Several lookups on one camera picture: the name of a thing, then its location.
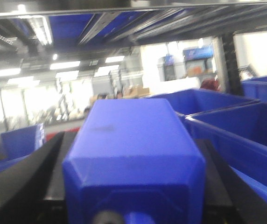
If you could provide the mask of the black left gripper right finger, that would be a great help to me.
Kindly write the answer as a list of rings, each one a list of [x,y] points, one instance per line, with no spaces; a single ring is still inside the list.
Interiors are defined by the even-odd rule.
[[[267,224],[267,202],[244,182],[209,140],[201,140],[206,161],[204,224]]]

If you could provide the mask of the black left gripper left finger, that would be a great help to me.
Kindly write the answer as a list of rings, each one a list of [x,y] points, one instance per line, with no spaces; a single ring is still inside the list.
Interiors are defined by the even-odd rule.
[[[45,194],[63,141],[57,133],[27,158],[0,172],[0,224],[29,224]]]

